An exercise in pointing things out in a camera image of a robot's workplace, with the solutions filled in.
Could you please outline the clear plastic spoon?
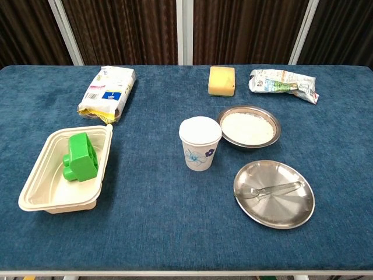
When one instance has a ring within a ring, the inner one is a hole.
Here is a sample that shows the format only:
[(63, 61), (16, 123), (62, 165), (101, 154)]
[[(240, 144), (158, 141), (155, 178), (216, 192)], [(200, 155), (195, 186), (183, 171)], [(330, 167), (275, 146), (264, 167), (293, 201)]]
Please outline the clear plastic spoon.
[(238, 191), (235, 192), (235, 197), (243, 198), (243, 199), (252, 199), (262, 197), (264, 195), (274, 194), (278, 192), (288, 191), (292, 192), (297, 190), (298, 188), (302, 187), (302, 183), (300, 181), (290, 182), (286, 184), (280, 185), (273, 185), (264, 188), (252, 188), (247, 184), (244, 184), (244, 188), (240, 188)]

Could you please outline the flower print paper cup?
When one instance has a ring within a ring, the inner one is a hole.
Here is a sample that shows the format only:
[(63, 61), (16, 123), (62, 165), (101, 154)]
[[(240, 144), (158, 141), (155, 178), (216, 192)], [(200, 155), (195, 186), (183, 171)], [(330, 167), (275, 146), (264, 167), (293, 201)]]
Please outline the flower print paper cup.
[(193, 171), (207, 170), (222, 138), (220, 125), (212, 118), (196, 116), (184, 120), (179, 127), (186, 165)]

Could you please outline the steel bowl of rice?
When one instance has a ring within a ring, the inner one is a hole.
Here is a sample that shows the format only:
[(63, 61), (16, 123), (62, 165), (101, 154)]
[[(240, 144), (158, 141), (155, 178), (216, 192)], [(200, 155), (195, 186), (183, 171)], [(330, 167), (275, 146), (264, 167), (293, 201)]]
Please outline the steel bowl of rice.
[(275, 143), (281, 125), (270, 112), (255, 106), (234, 106), (218, 116), (223, 138), (236, 148), (248, 150), (264, 148)]

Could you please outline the yellow sponge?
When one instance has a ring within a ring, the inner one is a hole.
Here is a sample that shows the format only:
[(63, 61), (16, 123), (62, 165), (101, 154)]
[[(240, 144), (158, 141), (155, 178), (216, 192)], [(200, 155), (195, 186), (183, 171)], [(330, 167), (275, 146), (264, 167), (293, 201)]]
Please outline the yellow sponge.
[(211, 66), (209, 73), (208, 94), (212, 96), (234, 96), (235, 69), (226, 66)]

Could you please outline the blue velvet table cloth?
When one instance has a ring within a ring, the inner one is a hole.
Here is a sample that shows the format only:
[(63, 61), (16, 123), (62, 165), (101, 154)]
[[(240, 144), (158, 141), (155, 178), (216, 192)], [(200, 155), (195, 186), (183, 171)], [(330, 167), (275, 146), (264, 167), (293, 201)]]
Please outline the blue velvet table cloth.
[[(231, 98), (208, 95), (206, 66), (136, 66), (96, 207), (51, 215), (21, 210), (19, 194), (50, 134), (100, 124), (76, 111), (99, 67), (1, 69), (0, 272), (373, 271), (373, 71), (287, 70), (316, 77), (317, 104), (250, 93), (252, 65), (236, 66)], [(271, 112), (279, 140), (251, 152), (221, 141), (207, 171), (187, 168), (180, 123), (242, 104)], [(237, 171), (262, 159), (310, 183), (315, 210), (307, 223), (271, 229), (237, 205)]]

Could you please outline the white flour bag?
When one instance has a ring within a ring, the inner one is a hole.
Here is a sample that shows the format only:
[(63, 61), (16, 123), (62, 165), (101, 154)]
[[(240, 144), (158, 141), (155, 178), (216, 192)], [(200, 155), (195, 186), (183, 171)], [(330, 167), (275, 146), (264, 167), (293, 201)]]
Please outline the white flour bag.
[(132, 68), (102, 66), (79, 103), (78, 113), (106, 124), (119, 121), (135, 82)]

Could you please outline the green toy block car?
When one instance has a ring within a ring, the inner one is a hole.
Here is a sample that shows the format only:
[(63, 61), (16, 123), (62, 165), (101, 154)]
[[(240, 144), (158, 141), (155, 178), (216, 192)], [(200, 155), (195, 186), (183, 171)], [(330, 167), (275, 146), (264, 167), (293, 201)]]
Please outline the green toy block car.
[(68, 181), (82, 182), (97, 176), (97, 154), (86, 132), (68, 139), (68, 154), (63, 156), (62, 162), (62, 174)]

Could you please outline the crumpled white snack bag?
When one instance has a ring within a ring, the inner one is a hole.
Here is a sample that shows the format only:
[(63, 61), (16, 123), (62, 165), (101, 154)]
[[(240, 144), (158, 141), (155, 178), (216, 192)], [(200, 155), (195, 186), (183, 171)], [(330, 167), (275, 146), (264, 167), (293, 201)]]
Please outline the crumpled white snack bag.
[(315, 90), (316, 78), (276, 69), (254, 69), (248, 86), (254, 93), (288, 93), (312, 104), (317, 104), (319, 95)]

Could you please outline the round steel plate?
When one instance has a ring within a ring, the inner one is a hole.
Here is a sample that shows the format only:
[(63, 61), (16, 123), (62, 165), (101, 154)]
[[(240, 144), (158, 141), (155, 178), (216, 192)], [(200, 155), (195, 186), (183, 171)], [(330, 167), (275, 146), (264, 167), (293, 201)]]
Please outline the round steel plate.
[(243, 166), (235, 176), (234, 196), (244, 184), (264, 188), (300, 181), (295, 191), (277, 192), (258, 198), (235, 197), (240, 208), (254, 221), (275, 229), (292, 229), (307, 222), (315, 209), (315, 197), (307, 180), (296, 169), (274, 160), (257, 160)]

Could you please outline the dark brown curtain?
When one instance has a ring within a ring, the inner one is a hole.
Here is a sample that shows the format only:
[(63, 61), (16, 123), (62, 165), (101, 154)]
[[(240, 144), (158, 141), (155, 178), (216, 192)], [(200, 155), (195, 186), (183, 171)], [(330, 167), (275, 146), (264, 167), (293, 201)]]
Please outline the dark brown curtain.
[[(285, 64), (308, 0), (186, 0), (193, 63)], [(176, 0), (62, 0), (86, 65), (175, 65)], [(373, 70), (373, 0), (319, 0), (299, 64)], [(0, 0), (0, 69), (71, 65), (48, 0)]]

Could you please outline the beige plastic food tray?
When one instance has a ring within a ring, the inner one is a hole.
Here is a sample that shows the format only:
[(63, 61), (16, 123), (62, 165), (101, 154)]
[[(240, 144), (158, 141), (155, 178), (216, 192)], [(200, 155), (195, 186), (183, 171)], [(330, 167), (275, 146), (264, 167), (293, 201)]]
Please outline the beige plastic food tray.
[[(112, 130), (113, 126), (108, 124), (53, 132), (47, 138), (19, 195), (19, 207), (24, 211), (46, 211), (50, 214), (94, 208), (101, 193)], [(82, 132), (87, 134), (96, 151), (98, 173), (95, 178), (83, 182), (68, 181), (63, 176), (63, 156), (69, 152), (69, 138)]]

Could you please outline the white partition frame post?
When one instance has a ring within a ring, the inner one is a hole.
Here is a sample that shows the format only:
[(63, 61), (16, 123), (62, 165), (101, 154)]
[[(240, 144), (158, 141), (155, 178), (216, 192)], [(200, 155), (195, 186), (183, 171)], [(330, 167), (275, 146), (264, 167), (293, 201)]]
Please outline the white partition frame post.
[(193, 65), (193, 0), (175, 0), (178, 65)]
[(306, 41), (309, 29), (314, 19), (319, 0), (308, 0), (308, 5), (305, 11), (305, 15), (302, 20), (300, 30), (298, 32), (296, 41), (294, 43), (293, 50), (288, 61), (289, 65), (296, 65), (302, 52), (302, 48)]
[(48, 0), (48, 3), (74, 66), (83, 66), (85, 63), (80, 53), (79, 46), (76, 42), (75, 35), (71, 28), (71, 24), (67, 17), (62, 0)]

